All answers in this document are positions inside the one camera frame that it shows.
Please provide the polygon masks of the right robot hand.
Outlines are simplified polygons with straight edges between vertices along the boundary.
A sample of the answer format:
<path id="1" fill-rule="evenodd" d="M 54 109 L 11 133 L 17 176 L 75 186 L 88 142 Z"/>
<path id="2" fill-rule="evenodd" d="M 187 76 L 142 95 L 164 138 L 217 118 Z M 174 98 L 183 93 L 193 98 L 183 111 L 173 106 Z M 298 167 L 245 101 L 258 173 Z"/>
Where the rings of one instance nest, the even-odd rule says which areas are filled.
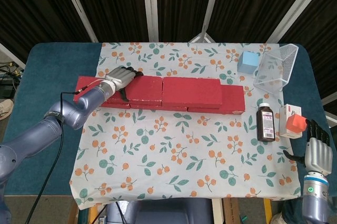
<path id="1" fill-rule="evenodd" d="M 307 172 L 318 172 L 324 177 L 332 173 L 333 151 L 330 137 L 314 120 L 306 119 L 307 141 L 304 156 L 295 156 L 283 150 L 284 155 L 292 161 L 305 166 Z"/>

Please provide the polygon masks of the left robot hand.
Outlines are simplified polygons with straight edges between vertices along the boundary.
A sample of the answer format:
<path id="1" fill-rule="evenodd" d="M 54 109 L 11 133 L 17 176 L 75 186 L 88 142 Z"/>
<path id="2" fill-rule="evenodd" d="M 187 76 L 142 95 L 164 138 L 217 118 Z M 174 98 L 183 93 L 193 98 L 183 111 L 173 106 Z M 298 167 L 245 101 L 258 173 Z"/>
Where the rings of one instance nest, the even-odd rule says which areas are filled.
<path id="1" fill-rule="evenodd" d="M 105 92 L 105 100 L 119 92 L 122 100 L 128 102 L 125 88 L 139 76 L 143 76 L 143 73 L 134 70 L 132 67 L 121 66 L 110 71 L 100 84 Z"/>

